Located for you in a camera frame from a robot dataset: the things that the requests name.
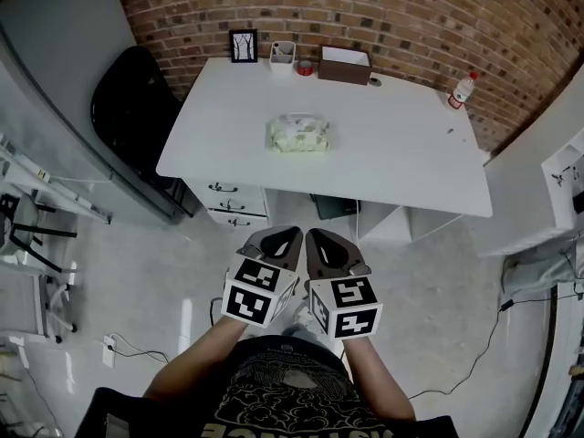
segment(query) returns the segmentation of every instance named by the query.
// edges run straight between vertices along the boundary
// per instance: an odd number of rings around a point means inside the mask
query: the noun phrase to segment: brick wall
[[[479,72],[468,111],[482,149],[501,149],[554,99],[579,67],[584,0],[121,0],[139,44],[183,99],[208,57],[229,53],[228,30],[360,47],[377,71],[448,90]]]

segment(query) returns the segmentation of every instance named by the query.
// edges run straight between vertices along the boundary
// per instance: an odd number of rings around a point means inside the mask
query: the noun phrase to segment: power strip
[[[111,369],[114,365],[114,359],[116,358],[116,340],[111,336],[104,336],[103,337],[103,354],[101,357],[101,361]]]

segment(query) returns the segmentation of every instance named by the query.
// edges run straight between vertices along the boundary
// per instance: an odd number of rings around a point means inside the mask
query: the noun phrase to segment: picture frame
[[[229,47],[233,63],[257,63],[257,29],[232,29]]]

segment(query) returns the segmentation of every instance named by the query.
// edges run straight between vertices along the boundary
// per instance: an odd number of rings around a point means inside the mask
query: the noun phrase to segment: pen holder
[[[289,77],[294,71],[296,44],[288,41],[277,41],[270,48],[270,70],[277,77]]]

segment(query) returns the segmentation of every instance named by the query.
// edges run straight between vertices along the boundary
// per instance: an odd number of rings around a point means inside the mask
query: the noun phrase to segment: black chair
[[[99,82],[91,121],[99,138],[145,182],[169,190],[156,164],[182,103],[173,96],[147,48],[124,50]]]

